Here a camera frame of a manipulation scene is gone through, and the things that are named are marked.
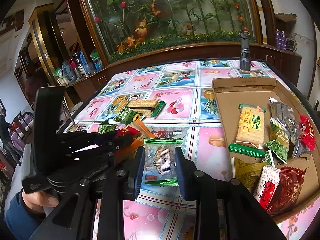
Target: cardboard tray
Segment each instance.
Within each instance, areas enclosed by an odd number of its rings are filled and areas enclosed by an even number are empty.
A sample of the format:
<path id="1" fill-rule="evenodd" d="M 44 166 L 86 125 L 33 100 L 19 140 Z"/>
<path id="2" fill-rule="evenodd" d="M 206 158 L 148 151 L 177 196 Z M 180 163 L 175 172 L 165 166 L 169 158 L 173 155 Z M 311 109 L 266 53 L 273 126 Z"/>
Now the cardboard tray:
<path id="1" fill-rule="evenodd" d="M 227 146 L 236 138 L 240 116 L 238 105 L 241 103 L 261 106 L 267 110 L 264 116 L 264 142 L 269 141 L 270 134 L 270 97 L 292 107 L 296 120 L 298 121 L 300 121 L 299 114 L 309 116 L 295 95 L 289 92 L 281 83 L 276 81 L 275 78 L 252 77 L 213 79 L 212 87 L 217 101 Z M 299 198 L 290 211 L 273 217 L 273 220 L 276 223 L 285 221 L 292 215 L 302 211 L 320 196 L 320 134 L 313 122 L 312 125 L 315 132 L 315 150 L 311 155 L 305 155 L 307 157 L 293 158 L 292 156 L 288 156 L 288 163 L 285 164 L 285 166 L 302 170 L 307 169 Z M 261 161 L 259 158 L 253 158 L 244 154 L 229 151 L 228 153 L 229 158 L 237 157 L 246 163 L 258 163 Z M 277 164 L 276 160 L 277 159 L 275 158 L 276 167 L 280 169 L 282 165 Z"/>

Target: glass display case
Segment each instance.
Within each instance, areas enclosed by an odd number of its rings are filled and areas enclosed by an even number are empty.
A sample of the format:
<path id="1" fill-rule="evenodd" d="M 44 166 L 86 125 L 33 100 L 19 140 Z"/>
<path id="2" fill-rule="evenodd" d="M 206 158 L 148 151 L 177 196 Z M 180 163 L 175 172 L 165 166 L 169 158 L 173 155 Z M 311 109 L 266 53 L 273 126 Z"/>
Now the glass display case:
<path id="1" fill-rule="evenodd" d="M 108 57 L 116 62 L 171 46 L 254 41 L 249 0 L 84 0 Z"/>

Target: red snack package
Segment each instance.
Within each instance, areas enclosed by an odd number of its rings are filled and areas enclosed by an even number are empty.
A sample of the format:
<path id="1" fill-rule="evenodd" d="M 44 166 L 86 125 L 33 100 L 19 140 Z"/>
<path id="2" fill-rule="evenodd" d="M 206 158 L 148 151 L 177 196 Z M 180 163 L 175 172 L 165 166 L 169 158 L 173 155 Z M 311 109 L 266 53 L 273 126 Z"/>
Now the red snack package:
<path id="1" fill-rule="evenodd" d="M 303 138 L 302 142 L 307 146 L 307 150 L 313 151 L 315 149 L 315 134 L 313 132 L 312 124 L 310 122 L 310 118 L 300 115 Z"/>
<path id="2" fill-rule="evenodd" d="M 139 131 L 135 128 L 132 128 L 131 126 L 127 126 L 126 128 L 121 129 L 119 132 L 117 132 L 115 137 L 124 136 L 125 134 L 131 134 L 132 136 L 139 133 Z"/>
<path id="3" fill-rule="evenodd" d="M 291 167 L 282 167 L 280 170 L 280 183 L 266 209 L 269 215 L 285 212 L 297 202 L 303 186 L 306 170 Z"/>

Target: blue sleeve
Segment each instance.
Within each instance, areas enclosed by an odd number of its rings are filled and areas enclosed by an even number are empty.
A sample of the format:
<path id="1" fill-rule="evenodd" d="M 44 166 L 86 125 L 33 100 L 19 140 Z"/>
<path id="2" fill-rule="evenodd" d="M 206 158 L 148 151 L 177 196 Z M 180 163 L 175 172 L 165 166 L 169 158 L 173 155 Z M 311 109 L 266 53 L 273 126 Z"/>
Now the blue sleeve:
<path id="1" fill-rule="evenodd" d="M 17 240 L 28 240 L 42 220 L 29 213 L 22 199 L 22 190 L 10 202 L 4 221 Z"/>

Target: screw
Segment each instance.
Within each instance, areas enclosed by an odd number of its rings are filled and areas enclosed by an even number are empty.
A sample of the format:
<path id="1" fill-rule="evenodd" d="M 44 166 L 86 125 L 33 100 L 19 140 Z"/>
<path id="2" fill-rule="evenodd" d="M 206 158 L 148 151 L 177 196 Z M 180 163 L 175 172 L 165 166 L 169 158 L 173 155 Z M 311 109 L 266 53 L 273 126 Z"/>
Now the screw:
<path id="1" fill-rule="evenodd" d="M 88 179 L 82 179 L 81 181 L 80 181 L 80 185 L 81 186 L 87 186 L 89 184 L 89 180 Z"/>
<path id="2" fill-rule="evenodd" d="M 116 174 L 117 174 L 118 177 L 123 177 L 125 175 L 125 171 L 124 170 L 119 170 L 119 171 L 117 171 Z"/>
<path id="3" fill-rule="evenodd" d="M 195 176 L 196 177 L 202 177 L 204 174 L 202 171 L 195 171 Z"/>
<path id="4" fill-rule="evenodd" d="M 240 185 L 240 181 L 238 179 L 231 179 L 231 184 L 234 186 L 239 186 Z"/>

